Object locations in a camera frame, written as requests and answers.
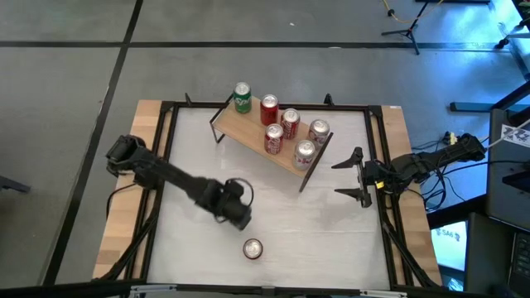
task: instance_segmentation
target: gray floor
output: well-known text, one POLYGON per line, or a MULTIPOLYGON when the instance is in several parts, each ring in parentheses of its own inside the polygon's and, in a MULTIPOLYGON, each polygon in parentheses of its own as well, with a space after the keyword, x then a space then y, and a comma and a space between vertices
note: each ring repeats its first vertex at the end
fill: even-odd
MULTIPOLYGON (((410 19, 421 4, 390 1, 410 19)), ((121 41, 134 1, 0 0, 0 41, 121 41)), ((502 3, 442 4, 420 21, 421 42, 496 43, 502 3)), ((395 42, 407 27, 379 1, 163 1, 143 4, 134 41, 395 42)), ((104 99, 118 49, 0 49, 0 175, 33 186, 0 193, 0 287, 39 282, 75 174, 104 99)), ((131 49, 118 81, 58 282, 91 277, 115 179, 105 152, 127 133, 139 99, 224 100, 245 80, 284 102, 402 105, 412 144, 445 132, 488 135, 483 114, 455 114, 451 101, 495 102, 524 82, 508 50, 131 49)), ((464 198, 485 190, 485 168, 456 172, 464 198), (475 187, 465 187, 469 181, 475 187)), ((450 191, 444 205, 458 201, 450 191)))

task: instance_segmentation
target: can lid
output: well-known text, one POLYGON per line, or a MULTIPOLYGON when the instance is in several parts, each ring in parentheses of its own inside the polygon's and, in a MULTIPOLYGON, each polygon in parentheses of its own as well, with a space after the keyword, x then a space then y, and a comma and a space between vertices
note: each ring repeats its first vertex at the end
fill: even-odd
POLYGON ((250 85, 245 82, 239 82, 235 85, 234 92, 238 95, 246 95, 250 92, 250 85))
POLYGON ((269 137, 281 137, 283 134, 283 128, 280 124, 273 123, 269 126, 267 126, 267 135, 269 137))
POLYGON ((313 142, 307 140, 299 141, 298 145, 296 145, 296 149, 298 153, 303 156, 311 156, 313 153, 315 153, 315 145, 313 142))
POLYGON ((263 97, 262 104, 265 108, 274 108, 278 105, 278 99, 272 94, 263 97))
POLYGON ((311 126, 316 132, 328 132, 330 130, 330 125, 325 120, 316 119, 311 123, 311 126))
POLYGON ((249 259, 257 259, 263 253, 263 245, 257 239, 249 239, 243 245, 243 253, 249 259))
POLYGON ((283 113, 283 118, 288 122, 294 123, 300 118, 300 114, 294 108, 288 108, 283 113))

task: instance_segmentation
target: green soda can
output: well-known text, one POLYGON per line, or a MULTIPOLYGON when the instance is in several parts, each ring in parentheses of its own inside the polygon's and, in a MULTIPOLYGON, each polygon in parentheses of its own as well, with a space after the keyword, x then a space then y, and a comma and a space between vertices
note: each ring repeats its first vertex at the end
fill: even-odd
POLYGON ((240 113, 248 113, 252 109, 251 97, 250 85, 244 82, 237 83, 234 88, 235 110, 240 113))

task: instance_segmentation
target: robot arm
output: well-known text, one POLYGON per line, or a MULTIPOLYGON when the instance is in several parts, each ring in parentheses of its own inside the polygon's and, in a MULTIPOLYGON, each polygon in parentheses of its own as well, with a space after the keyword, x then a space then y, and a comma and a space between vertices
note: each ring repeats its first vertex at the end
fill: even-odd
POLYGON ((239 230, 250 222, 250 206, 241 203, 243 187, 233 179, 222 185, 214 179, 191 176, 149 151, 141 138, 130 135, 121 136, 106 157, 107 170, 115 176, 133 171, 134 182, 149 190, 159 179, 165 180, 183 189, 196 205, 216 219, 225 218, 239 230))
POLYGON ((363 166, 363 151, 361 147, 356 147, 347 161, 332 168, 357 166, 361 187, 335 191, 360 200, 363 208, 367 208, 372 204, 366 189, 367 185, 375 185, 376 188, 383 189, 387 193, 401 194, 411 182, 424 181, 432 171, 437 171, 455 161, 480 161, 485 158, 485 153, 486 149, 479 139, 468 133, 462 135, 454 145, 434 152, 405 154, 394 158, 389 166, 381 165, 379 161, 366 161, 363 166))

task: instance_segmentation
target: wooden board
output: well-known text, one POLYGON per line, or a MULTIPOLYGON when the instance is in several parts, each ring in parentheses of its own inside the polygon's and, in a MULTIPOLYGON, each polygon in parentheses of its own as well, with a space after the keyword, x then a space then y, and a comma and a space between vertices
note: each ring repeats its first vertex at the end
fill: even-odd
MULTIPOLYGON (((411 153, 411 144, 408 139, 407 126, 405 125, 405 118, 403 117, 401 107, 382 106, 382 108, 390 158, 394 159, 398 156, 411 153)), ((420 185, 416 183, 411 183, 408 188, 418 192, 420 191, 420 185)), ((405 191, 399 199, 399 208, 401 210, 403 230, 405 231, 408 250, 427 275, 435 283, 441 285, 440 270, 436 262, 434 247, 432 246, 431 229, 427 222, 423 199, 411 191, 405 191)), ((388 211, 388 216, 392 219, 392 212, 388 211)), ((401 255, 395 245, 393 245, 393 256, 394 263, 396 264, 397 283, 405 284, 401 255)))
MULTIPOLYGON (((131 134, 142 137, 148 147, 151 147, 152 139, 155 135, 160 106, 160 100, 140 100, 137 106, 131 134)), ((401 107, 383 106, 383 116, 391 158, 410 153, 411 146, 401 107)), ((165 138, 167 130, 164 129, 164 131, 165 133, 162 133, 162 137, 165 138)), ((373 133, 378 156, 381 156, 381 144, 378 140, 377 123, 373 125, 373 133)), ((116 188, 126 185, 128 182, 124 179, 127 178, 131 177, 120 177, 116 188)), ((419 190, 419 186, 415 184, 410 185, 409 188, 419 190)), ((99 249, 98 260, 94 268, 94 277, 99 277, 106 273, 131 242, 141 194, 142 191, 139 187, 132 187, 114 196, 108 216, 109 220, 105 227, 99 249)), ((431 241, 431 231, 426 220, 422 198, 407 191, 401 196, 399 205, 402 213, 407 247, 428 276, 434 282, 441 285, 440 272, 436 263, 436 256, 431 241)), ((399 284, 404 284, 401 258, 396 249, 393 250, 393 253, 397 281, 399 284)), ((133 273, 134 276, 139 274, 137 268, 141 265, 141 259, 138 257, 133 273)))
MULTIPOLYGON (((283 139, 283 148, 280 153, 273 155, 265 151, 264 138, 266 126, 261 122, 259 99, 252 97, 252 109, 248 113, 238 113, 235 109, 234 101, 218 116, 214 122, 214 127, 225 135, 233 138, 254 150, 255 152, 265 156, 271 161, 284 167, 291 173, 300 177, 306 176, 307 171, 300 171, 292 164, 292 157, 295 151, 296 144, 307 138, 309 126, 300 121, 298 125, 298 133, 292 140, 283 139)), ((282 111, 278 113, 278 119, 282 115, 282 111)))

